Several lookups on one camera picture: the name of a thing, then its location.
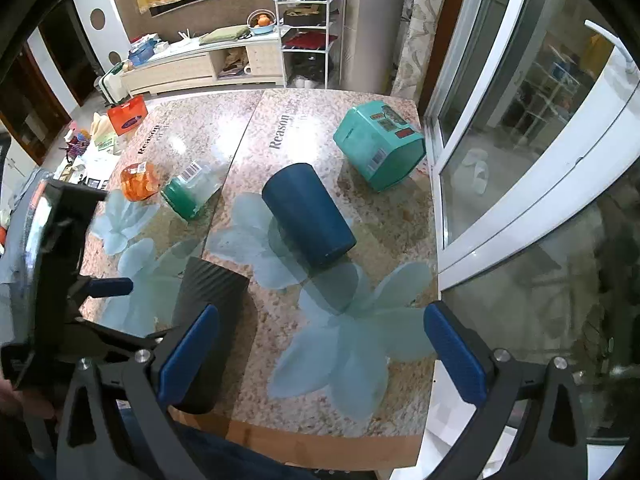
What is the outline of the black carbon-pattern tumbler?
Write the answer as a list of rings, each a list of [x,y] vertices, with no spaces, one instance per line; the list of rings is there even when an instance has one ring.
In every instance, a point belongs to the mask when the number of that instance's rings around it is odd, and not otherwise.
[[[201,258],[188,260],[172,319],[186,334],[163,369],[168,405],[193,415],[213,409],[247,287],[242,274]]]

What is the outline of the blue cup yellow inside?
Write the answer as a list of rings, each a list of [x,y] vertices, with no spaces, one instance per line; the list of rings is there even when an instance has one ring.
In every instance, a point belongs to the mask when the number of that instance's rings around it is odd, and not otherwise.
[[[312,268],[346,255],[357,241],[314,167],[296,162],[273,174],[262,200]]]

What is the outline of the orange snack jar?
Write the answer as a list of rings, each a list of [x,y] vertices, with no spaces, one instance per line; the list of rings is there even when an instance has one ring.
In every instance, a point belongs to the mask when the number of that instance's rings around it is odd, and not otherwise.
[[[140,202],[160,190],[160,177],[152,162],[137,162],[120,173],[122,194],[130,202]]]

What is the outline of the green lid clear jar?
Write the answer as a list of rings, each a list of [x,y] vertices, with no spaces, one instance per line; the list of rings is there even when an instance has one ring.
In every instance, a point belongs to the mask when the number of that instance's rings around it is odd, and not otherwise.
[[[190,221],[221,185],[220,171],[216,166],[204,160],[194,160],[160,189],[160,196],[180,218]]]

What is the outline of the orange shopping bag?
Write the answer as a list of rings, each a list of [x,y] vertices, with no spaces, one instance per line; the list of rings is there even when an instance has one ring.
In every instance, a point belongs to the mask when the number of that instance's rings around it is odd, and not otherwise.
[[[148,110],[141,94],[122,104],[115,105],[107,111],[107,117],[118,136],[137,128],[147,114]]]

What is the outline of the teal box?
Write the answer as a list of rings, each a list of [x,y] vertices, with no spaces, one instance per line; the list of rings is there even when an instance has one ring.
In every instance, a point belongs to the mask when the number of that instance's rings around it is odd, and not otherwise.
[[[352,107],[333,140],[376,192],[408,177],[426,154],[424,135],[383,101]]]

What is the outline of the cream TV cabinet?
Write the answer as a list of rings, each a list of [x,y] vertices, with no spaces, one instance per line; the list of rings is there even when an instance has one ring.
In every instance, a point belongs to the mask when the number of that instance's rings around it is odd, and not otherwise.
[[[183,40],[127,70],[122,84],[132,96],[242,84],[282,86],[280,47],[277,32],[214,44]]]

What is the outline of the green cushion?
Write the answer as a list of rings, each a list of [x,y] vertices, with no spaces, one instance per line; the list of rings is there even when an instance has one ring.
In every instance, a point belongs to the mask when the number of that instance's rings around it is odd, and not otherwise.
[[[198,44],[218,44],[218,42],[236,41],[250,34],[250,28],[246,25],[234,25],[221,27],[198,38]]]

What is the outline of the fruit bowl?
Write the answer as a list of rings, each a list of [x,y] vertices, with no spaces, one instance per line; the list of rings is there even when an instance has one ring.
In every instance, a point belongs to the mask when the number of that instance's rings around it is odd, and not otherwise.
[[[276,26],[276,14],[266,9],[255,10],[247,17],[247,26],[253,36],[270,34]]]

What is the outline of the white metal shelf rack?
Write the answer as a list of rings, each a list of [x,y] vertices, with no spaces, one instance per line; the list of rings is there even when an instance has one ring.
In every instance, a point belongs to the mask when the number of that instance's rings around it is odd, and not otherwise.
[[[342,0],[273,0],[283,84],[336,89],[342,78]]]

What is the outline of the patterned curtain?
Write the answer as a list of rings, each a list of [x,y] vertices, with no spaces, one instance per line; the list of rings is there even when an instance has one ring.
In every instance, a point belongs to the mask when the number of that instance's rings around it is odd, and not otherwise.
[[[411,18],[400,51],[392,95],[417,103],[434,48],[444,0],[412,0]]]

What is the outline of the grey cylindrical air conditioner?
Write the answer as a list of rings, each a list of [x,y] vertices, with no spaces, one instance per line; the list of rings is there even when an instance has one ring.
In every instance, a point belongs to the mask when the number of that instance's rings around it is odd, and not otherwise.
[[[346,0],[341,86],[388,92],[404,0]]]

